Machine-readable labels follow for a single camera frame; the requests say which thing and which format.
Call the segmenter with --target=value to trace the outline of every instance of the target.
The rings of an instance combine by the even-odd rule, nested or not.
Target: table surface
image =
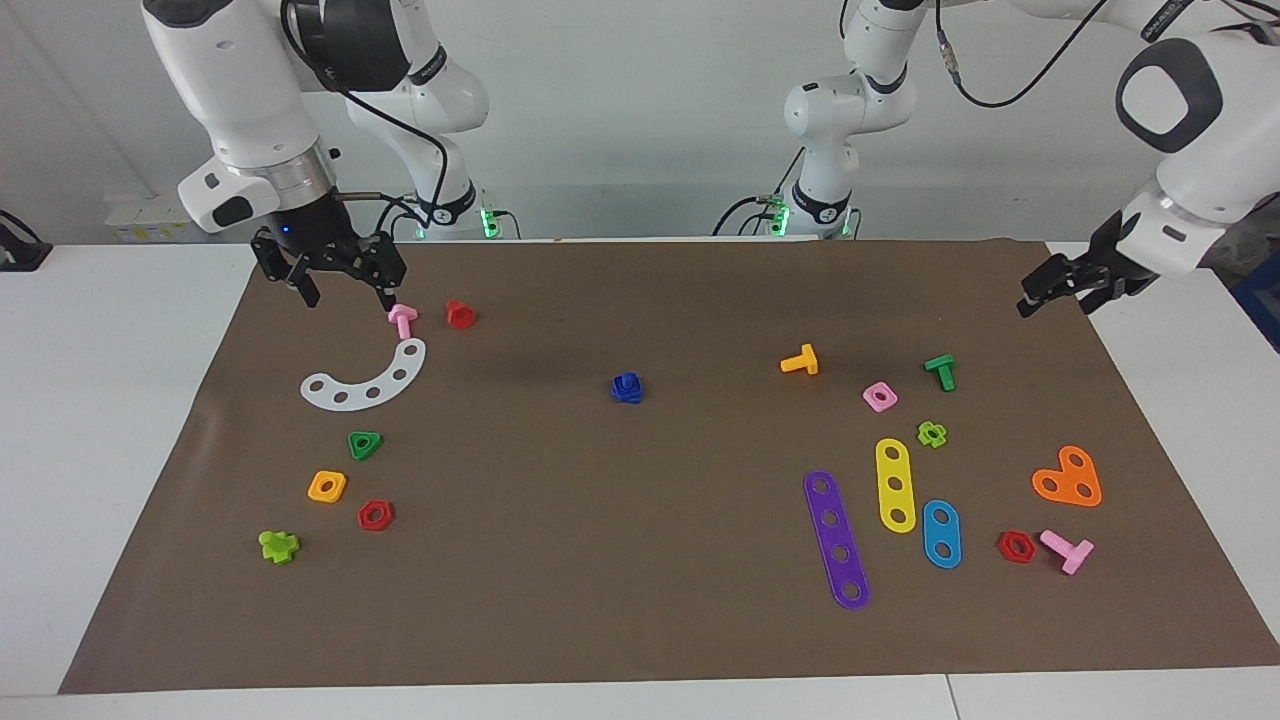
[[[241,246],[59,247],[38,273],[0,275],[0,716],[1270,720],[1280,708],[1280,667],[52,697],[252,269]],[[1093,322],[1280,635],[1280,356],[1208,272]]]

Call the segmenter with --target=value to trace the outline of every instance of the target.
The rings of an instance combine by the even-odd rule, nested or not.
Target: white wall
[[[104,195],[172,191],[204,161],[207,138],[169,86],[138,0],[0,0],[0,10],[6,6],[23,24],[17,32],[42,50],[119,147],[114,159],[83,151],[92,138],[54,122],[56,106],[41,100],[44,81],[13,61],[6,41],[6,208],[36,224],[67,227],[56,240],[90,240],[83,225],[101,219]],[[790,87],[847,72],[836,33],[838,0],[430,6],[451,55],[493,97],[489,123],[457,140],[476,179],[520,214],[530,236],[709,232],[730,202],[772,190],[795,152],[797,141],[781,118]],[[991,99],[1018,90],[1071,28],[1002,3],[943,12],[966,85]],[[1112,109],[1116,79],[1140,47],[1121,29],[1093,27],[1027,100],[993,111],[956,95],[925,27],[911,58],[922,97],[915,118],[856,142],[863,234],[1087,238],[1157,160]],[[37,102],[40,113],[9,111]],[[394,156],[351,127],[340,101],[316,95],[308,106],[329,143],[346,152],[338,163],[346,190],[410,188]],[[18,163],[14,146],[27,155],[74,156]],[[41,199],[51,186],[59,188],[58,210]]]

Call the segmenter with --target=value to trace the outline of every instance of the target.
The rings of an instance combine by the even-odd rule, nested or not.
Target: red toy piece
[[[451,300],[444,304],[444,319],[454,329],[465,331],[476,324],[476,311],[460,300]]]
[[[370,500],[360,509],[357,515],[361,529],[371,533],[380,533],[396,519],[396,510],[385,500]]]
[[[1036,543],[1021,530],[1009,530],[1000,536],[1000,553],[1010,562],[1027,565],[1036,559]]]

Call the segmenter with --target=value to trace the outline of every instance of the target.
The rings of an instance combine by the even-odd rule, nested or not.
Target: plastic toy
[[[872,406],[872,410],[883,413],[897,405],[897,393],[886,383],[876,383],[863,391],[863,400]]]
[[[342,500],[342,491],[347,489],[347,475],[332,470],[320,470],[311,479],[307,488],[307,497],[316,502],[334,503]]]
[[[408,324],[417,319],[417,310],[408,305],[392,305],[392,311],[387,314],[387,322],[396,325],[402,341],[413,337]]]
[[[1036,560],[1036,543],[1032,542],[1032,537],[1021,530],[1006,530],[1000,536],[1000,542],[996,543],[1000,548],[1000,553],[1005,556],[1005,560],[1010,562],[1018,562],[1020,565],[1027,565],[1032,560]]]
[[[364,462],[383,446],[381,433],[370,432],[355,432],[347,436],[347,450],[351,451],[351,459],[356,462]]]
[[[380,533],[396,519],[396,509],[385,500],[370,500],[356,514],[360,528],[371,533]]]
[[[298,538],[289,533],[266,530],[257,536],[257,544],[262,546],[262,560],[270,560],[276,565],[292,562],[293,553],[298,551]]]
[[[956,379],[951,374],[951,366],[955,364],[956,359],[951,355],[940,355],[925,363],[924,369],[938,374],[938,380],[942,383],[942,392],[952,392],[956,388]]]
[[[328,373],[316,373],[302,380],[302,397],[321,410],[355,413],[389,402],[404,392],[426,363],[426,343],[416,337],[396,346],[392,364],[376,378],[358,383],[339,383]]]
[[[640,405],[644,400],[644,383],[635,373],[622,373],[613,378],[613,400],[627,405]]]
[[[1057,452],[1061,470],[1037,470],[1032,475],[1036,495],[1053,502],[1097,507],[1102,505],[1102,483],[1089,454],[1068,445]]]
[[[937,423],[925,420],[920,423],[920,445],[937,450],[947,443],[947,429]]]
[[[818,534],[822,562],[827,568],[831,596],[845,610],[859,610],[870,601],[872,591],[858,556],[854,530],[845,515],[845,503],[840,500],[840,486],[836,478],[818,470],[805,477],[804,493],[809,501],[813,530]]]
[[[476,324],[476,311],[466,302],[451,300],[444,304],[444,322],[453,329],[465,331]]]
[[[1048,546],[1048,548],[1053,552],[1062,556],[1062,571],[1068,575],[1074,575],[1075,571],[1080,569],[1080,565],[1084,565],[1084,559],[1093,552],[1092,542],[1080,541],[1080,544],[1071,544],[1053,530],[1044,530],[1041,533],[1041,542]]]
[[[943,570],[954,570],[964,559],[960,514],[945,500],[931,500],[924,506],[924,556]]]
[[[781,365],[783,373],[804,370],[810,375],[818,374],[818,356],[814,354],[813,346],[808,342],[800,346],[800,355],[787,357],[781,363]]]
[[[884,438],[876,445],[876,478],[879,488],[881,523],[895,533],[915,529],[915,491],[911,487],[911,456],[901,441]]]

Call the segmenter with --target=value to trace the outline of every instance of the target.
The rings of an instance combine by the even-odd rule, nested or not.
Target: purple bar
[[[804,495],[809,500],[813,529],[827,566],[831,596],[845,610],[864,607],[872,598],[872,589],[867,584],[867,573],[858,556],[854,530],[849,527],[836,478],[820,470],[809,473],[804,479]]]

